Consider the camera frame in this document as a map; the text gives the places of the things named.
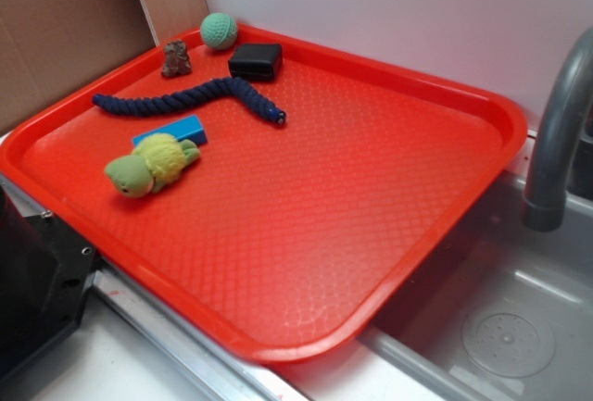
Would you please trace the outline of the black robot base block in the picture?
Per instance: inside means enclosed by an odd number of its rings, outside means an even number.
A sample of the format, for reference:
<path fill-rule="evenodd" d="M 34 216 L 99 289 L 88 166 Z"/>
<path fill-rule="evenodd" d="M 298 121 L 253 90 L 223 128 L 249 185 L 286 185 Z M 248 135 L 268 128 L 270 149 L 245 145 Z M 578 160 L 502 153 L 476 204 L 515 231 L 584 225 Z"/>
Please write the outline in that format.
<path fill-rule="evenodd" d="M 1 382 L 78 329 L 96 262 L 63 219 L 24 217 L 1 193 Z"/>

